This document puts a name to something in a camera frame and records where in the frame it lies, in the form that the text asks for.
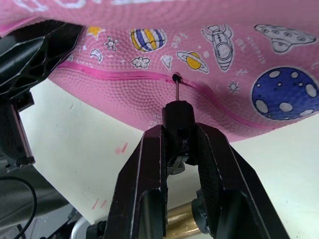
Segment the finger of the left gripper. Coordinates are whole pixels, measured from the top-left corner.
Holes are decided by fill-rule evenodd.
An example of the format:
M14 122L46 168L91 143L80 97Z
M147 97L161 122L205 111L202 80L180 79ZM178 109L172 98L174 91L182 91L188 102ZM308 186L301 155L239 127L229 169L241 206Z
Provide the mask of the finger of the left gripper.
M2 37L0 98L13 99L48 78L75 49L83 28L46 20Z

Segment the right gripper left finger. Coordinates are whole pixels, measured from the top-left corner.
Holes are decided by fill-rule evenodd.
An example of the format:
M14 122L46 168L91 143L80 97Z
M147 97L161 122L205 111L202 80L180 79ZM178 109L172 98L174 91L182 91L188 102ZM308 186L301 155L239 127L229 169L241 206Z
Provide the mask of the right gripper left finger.
M166 231L166 162L162 126L143 134L121 169L105 239L161 239Z

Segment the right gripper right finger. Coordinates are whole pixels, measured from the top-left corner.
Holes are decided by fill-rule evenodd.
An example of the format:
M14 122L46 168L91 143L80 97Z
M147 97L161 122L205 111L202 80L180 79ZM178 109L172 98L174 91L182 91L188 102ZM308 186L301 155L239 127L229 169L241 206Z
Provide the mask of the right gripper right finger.
M194 156L214 239L287 239L256 171L218 129L197 123Z

